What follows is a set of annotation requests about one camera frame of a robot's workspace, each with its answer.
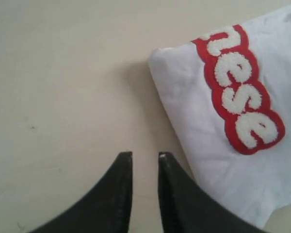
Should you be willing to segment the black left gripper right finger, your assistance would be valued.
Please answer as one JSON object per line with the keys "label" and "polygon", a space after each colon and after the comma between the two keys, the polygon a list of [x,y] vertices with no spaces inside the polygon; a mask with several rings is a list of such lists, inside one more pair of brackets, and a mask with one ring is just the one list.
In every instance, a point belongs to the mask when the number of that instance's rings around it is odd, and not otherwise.
{"label": "black left gripper right finger", "polygon": [[158,157],[158,199],[165,233],[260,233],[205,193],[170,152]]}

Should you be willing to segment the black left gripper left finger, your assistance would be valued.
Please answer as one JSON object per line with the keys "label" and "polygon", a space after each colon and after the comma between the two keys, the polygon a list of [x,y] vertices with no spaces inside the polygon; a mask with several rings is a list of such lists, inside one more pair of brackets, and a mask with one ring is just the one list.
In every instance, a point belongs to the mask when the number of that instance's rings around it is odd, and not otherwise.
{"label": "black left gripper left finger", "polygon": [[132,152],[118,154],[98,183],[36,233],[126,233],[132,207]]}

